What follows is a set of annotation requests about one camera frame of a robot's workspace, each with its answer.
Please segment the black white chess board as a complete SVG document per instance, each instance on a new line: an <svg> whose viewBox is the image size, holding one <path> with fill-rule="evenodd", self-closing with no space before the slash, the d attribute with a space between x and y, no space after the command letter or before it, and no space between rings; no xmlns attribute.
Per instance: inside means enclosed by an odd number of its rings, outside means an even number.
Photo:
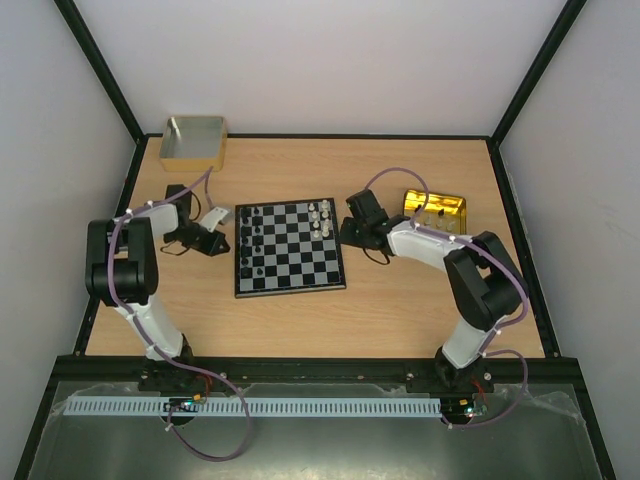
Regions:
<svg viewBox="0 0 640 480"><path fill-rule="evenodd" d="M237 299L347 286L332 198L242 204L235 214Z"/></svg>

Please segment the gold tin tray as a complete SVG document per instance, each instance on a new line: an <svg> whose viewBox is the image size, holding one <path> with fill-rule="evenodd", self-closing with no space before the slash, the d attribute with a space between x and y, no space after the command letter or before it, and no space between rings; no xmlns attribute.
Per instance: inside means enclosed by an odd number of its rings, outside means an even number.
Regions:
<svg viewBox="0 0 640 480"><path fill-rule="evenodd" d="M407 217L418 214L417 222L448 233L467 233L467 202L463 197L409 189L404 194L403 211Z"/></svg>

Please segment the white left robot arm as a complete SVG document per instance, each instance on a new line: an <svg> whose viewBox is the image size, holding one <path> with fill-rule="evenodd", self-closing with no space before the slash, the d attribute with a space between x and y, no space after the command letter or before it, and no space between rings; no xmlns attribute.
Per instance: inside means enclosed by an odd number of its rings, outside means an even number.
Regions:
<svg viewBox="0 0 640 480"><path fill-rule="evenodd" d="M230 211L211 207L192 218L199 201L182 184L170 184L165 199L149 201L137 210L108 220L93 220L87 228L85 285L89 295L112 307L130 324L151 363L168 359L189 364L193 354L186 336L175 327L160 300L155 240L179 243L186 252L208 257L231 250L217 226Z"/></svg>

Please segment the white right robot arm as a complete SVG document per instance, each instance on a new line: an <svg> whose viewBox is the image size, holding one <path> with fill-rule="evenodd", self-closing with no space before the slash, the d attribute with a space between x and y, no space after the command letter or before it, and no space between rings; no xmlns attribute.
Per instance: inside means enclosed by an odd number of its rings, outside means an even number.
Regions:
<svg viewBox="0 0 640 480"><path fill-rule="evenodd" d="M404 216L373 225L347 217L340 227L340 241L385 257L416 260L447 275L460 315L435 354L436 379L447 391L458 391L470 381L489 344L512 322L511 314L517 309L527 314L525 282L492 232L472 237L433 230Z"/></svg>

